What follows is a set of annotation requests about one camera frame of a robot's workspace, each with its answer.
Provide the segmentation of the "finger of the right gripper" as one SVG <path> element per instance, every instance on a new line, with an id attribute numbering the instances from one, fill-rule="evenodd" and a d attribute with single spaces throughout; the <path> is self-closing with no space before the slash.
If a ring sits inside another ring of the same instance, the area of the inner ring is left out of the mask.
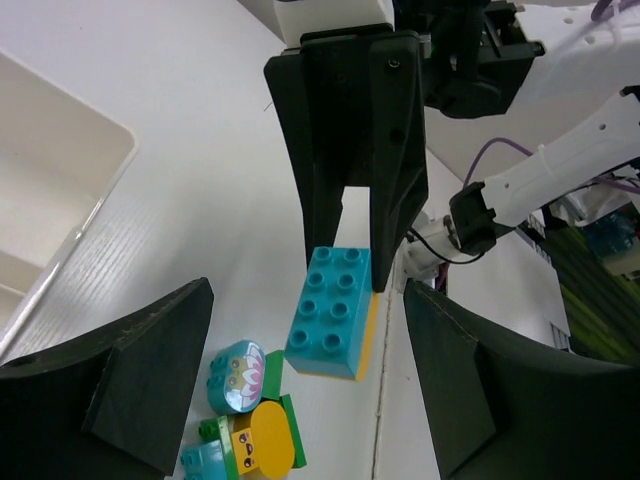
<path id="1" fill-rule="evenodd" d="M 302 209 L 306 259 L 334 244 L 347 186 L 368 184 L 369 48 L 316 39 L 270 58 L 264 76 Z"/>

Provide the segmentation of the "small teal lego brick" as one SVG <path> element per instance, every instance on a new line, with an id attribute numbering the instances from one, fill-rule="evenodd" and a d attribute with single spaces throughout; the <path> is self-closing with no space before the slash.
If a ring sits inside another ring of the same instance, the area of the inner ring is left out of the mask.
<path id="1" fill-rule="evenodd" d="M 179 456 L 186 480 L 227 480 L 224 455 L 219 440 L 187 446 Z"/>

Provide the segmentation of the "green lego plate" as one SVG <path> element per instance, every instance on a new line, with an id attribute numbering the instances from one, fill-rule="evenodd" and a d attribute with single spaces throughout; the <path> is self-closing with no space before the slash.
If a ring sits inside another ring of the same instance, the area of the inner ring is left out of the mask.
<path id="1" fill-rule="evenodd" d="M 200 422 L 199 434 L 205 442 L 204 479 L 239 479 L 227 416 Z"/>
<path id="2" fill-rule="evenodd" d="M 279 403 L 285 410 L 285 413 L 287 415 L 287 419 L 289 422 L 290 432 L 291 432 L 293 443 L 294 443 L 295 458 L 294 458 L 293 468 L 291 469 L 291 471 L 295 469 L 301 469 L 307 465 L 307 459 L 306 459 L 306 453 L 305 453 L 305 449 L 304 449 L 304 445 L 303 445 L 303 441 L 302 441 L 302 437 L 301 437 L 301 433 L 300 433 L 300 429 L 299 429 L 299 425 L 298 425 L 298 421 L 297 421 L 297 417 L 294 409 L 293 400 L 289 394 L 284 394 L 280 396 L 280 398 L 275 402 Z M 229 428 L 232 433 L 233 419 L 236 415 L 231 415 L 231 416 L 221 415 L 221 416 L 228 417 Z"/>

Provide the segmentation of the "green lego plate under teal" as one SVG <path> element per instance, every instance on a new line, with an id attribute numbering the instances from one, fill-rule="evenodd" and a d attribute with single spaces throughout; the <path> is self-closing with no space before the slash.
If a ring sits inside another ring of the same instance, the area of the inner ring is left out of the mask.
<path id="1" fill-rule="evenodd" d="M 239 479 L 227 416 L 200 422 L 199 434 L 205 442 L 204 479 Z"/>

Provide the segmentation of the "teal frog lily lego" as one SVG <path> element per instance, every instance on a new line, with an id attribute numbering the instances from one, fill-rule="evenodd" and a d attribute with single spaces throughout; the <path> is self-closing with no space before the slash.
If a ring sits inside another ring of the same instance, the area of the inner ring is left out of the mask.
<path id="1" fill-rule="evenodd" d="M 207 399 L 217 415 L 243 414 L 259 403 L 266 355 L 254 341 L 240 340 L 220 350 L 209 364 Z"/>

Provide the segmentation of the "teal 2x4 lego brick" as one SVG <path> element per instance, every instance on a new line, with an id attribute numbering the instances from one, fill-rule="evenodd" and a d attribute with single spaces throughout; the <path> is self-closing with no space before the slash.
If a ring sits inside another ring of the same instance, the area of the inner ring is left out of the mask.
<path id="1" fill-rule="evenodd" d="M 315 248 L 284 349 L 294 370 L 354 380 L 372 295 L 369 249 Z"/>

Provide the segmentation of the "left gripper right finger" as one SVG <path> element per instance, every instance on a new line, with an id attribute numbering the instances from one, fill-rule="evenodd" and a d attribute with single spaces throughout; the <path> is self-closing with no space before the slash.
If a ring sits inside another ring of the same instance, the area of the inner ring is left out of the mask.
<path id="1" fill-rule="evenodd" d="M 417 281 L 403 302 L 444 479 L 635 479 L 639 370 L 568 353 Z"/>

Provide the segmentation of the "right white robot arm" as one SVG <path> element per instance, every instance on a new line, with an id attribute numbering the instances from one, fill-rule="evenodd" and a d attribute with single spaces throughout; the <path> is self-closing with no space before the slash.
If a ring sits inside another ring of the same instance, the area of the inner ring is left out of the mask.
<path id="1" fill-rule="evenodd" d="M 533 211 L 639 157 L 639 5 L 279 1 L 285 50 L 264 75 L 301 203 L 306 257 L 334 244 L 346 187 L 370 191 L 372 288 L 427 201 L 424 112 L 503 115 L 601 84 L 594 113 L 512 168 L 464 186 L 406 251 L 412 277 L 479 259 Z"/>

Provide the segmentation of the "white three-compartment tray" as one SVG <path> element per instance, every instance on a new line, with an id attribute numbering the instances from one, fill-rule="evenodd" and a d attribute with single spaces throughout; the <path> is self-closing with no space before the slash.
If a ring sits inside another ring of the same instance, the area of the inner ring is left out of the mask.
<path id="1" fill-rule="evenodd" d="M 1 54 L 1 349 L 137 152 L 124 126 Z"/>

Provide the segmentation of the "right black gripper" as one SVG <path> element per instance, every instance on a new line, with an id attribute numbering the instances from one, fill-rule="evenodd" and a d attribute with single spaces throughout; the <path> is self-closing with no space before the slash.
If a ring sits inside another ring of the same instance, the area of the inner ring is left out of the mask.
<path id="1" fill-rule="evenodd" d="M 424 106 L 454 119 L 501 115 L 544 48 L 509 1 L 282 1 L 279 24 L 280 112 L 369 116 L 371 279 L 381 292 L 428 198 Z"/>

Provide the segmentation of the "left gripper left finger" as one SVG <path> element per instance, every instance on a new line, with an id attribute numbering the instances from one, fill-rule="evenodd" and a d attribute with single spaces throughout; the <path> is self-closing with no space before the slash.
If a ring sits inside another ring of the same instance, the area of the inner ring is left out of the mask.
<path id="1" fill-rule="evenodd" d="M 208 334 L 205 278 L 1 367 L 4 479 L 173 474 Z"/>

